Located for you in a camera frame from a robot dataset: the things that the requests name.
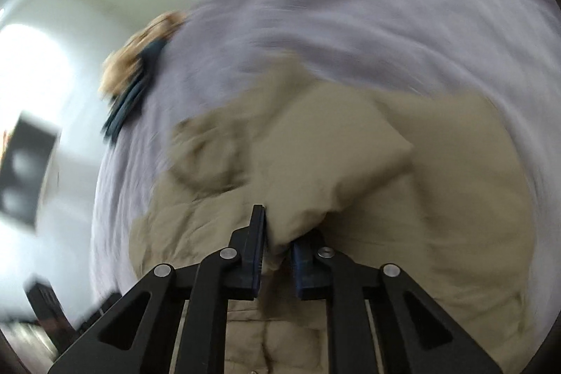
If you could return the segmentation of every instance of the wall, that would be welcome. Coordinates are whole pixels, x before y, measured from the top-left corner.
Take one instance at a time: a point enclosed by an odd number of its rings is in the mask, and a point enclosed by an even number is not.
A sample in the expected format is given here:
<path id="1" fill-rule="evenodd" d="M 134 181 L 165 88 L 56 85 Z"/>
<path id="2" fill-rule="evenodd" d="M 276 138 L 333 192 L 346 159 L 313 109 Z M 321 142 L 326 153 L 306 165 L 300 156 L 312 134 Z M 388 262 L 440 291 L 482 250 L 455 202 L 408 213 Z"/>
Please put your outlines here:
<path id="1" fill-rule="evenodd" d="M 36 233 L 0 220 L 0 319 L 30 313 L 23 284 L 39 275 L 51 282 L 76 321 L 92 305 L 90 224 L 105 148 L 99 132 L 107 116 L 107 104 L 97 95 L 100 65 L 133 31 L 80 0 L 31 0 L 5 18 L 7 24 L 34 27 L 57 42 L 74 82 L 58 116 L 57 189 L 40 212 Z"/>

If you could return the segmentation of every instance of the khaki garment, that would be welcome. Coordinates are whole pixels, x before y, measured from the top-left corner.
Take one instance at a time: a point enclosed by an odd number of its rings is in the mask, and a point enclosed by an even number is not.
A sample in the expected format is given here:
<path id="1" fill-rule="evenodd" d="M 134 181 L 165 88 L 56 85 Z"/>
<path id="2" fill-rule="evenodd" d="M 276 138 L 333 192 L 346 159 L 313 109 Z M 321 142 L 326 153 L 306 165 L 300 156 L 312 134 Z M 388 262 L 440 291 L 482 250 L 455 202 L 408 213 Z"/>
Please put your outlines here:
<path id="1" fill-rule="evenodd" d="M 134 34 L 124 47 L 111 53 L 103 62 L 99 93 L 117 97 L 123 92 L 138 66 L 138 54 L 156 39 L 169 39 L 183 25 L 187 15 L 183 12 L 167 12 L 154 18 L 143 30 Z"/>
<path id="2" fill-rule="evenodd" d="M 528 361 L 531 201 L 481 95 L 355 89 L 287 56 L 227 106 L 179 123 L 170 158 L 131 230 L 139 278 L 200 262 L 253 204 L 267 208 L 260 299 L 230 303 L 226 373 L 327 373 L 325 307 L 296 300 L 281 263 L 316 226 L 356 262 L 404 268 L 505 372 Z"/>

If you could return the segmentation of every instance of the silver screw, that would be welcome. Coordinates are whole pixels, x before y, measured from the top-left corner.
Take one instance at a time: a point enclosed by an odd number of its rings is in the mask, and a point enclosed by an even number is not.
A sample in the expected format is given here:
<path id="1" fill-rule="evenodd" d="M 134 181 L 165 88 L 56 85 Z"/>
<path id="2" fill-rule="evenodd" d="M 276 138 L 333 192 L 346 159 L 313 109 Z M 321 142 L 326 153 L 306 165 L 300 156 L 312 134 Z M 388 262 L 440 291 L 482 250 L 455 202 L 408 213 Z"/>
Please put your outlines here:
<path id="1" fill-rule="evenodd" d="M 238 251 L 235 250 L 233 247 L 226 247 L 220 251 L 220 256 L 224 260 L 230 260 L 238 255 Z"/>
<path id="2" fill-rule="evenodd" d="M 397 276 L 399 276 L 399 273 L 401 273 L 401 270 L 397 265 L 388 264 L 388 265 L 384 265 L 383 272 L 386 276 L 389 276 L 390 278 L 396 278 Z"/>
<path id="3" fill-rule="evenodd" d="M 161 264 L 154 268 L 154 274 L 158 276 L 158 278 L 164 278 L 171 272 L 172 269 L 170 265 Z"/>
<path id="4" fill-rule="evenodd" d="M 335 251 L 330 247 L 322 247 L 318 250 L 318 255 L 321 258 L 332 258 L 335 255 Z"/>

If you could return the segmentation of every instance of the triangular cutout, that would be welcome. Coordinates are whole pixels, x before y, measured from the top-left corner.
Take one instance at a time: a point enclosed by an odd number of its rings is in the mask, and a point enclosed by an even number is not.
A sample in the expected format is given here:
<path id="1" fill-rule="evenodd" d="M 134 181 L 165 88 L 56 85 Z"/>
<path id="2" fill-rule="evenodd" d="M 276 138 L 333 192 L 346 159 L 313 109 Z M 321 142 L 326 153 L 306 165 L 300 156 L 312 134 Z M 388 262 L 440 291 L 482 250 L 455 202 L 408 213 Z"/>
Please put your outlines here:
<path id="1" fill-rule="evenodd" d="M 405 292 L 404 299 L 423 349 L 429 351 L 452 342 L 452 334 L 413 293 Z"/>
<path id="2" fill-rule="evenodd" d="M 99 334 L 99 340 L 122 351 L 128 351 L 135 340 L 150 294 L 143 292 Z"/>

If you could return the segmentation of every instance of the mattress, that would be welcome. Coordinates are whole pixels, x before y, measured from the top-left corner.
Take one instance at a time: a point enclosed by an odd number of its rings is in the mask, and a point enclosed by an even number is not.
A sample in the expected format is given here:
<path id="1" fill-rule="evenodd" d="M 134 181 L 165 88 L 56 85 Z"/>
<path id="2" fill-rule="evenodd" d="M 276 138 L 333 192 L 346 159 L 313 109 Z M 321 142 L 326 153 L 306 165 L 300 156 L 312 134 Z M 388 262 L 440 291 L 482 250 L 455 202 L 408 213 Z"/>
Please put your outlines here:
<path id="1" fill-rule="evenodd" d="M 422 95 L 473 88 L 492 100 L 534 199 L 538 346 L 561 308 L 560 40 L 554 0 L 201 0 L 164 49 L 142 115 L 103 159 L 92 228 L 97 296 L 136 282 L 128 233 L 168 167 L 173 126 L 238 94 L 270 54 L 290 49 L 324 79 Z"/>

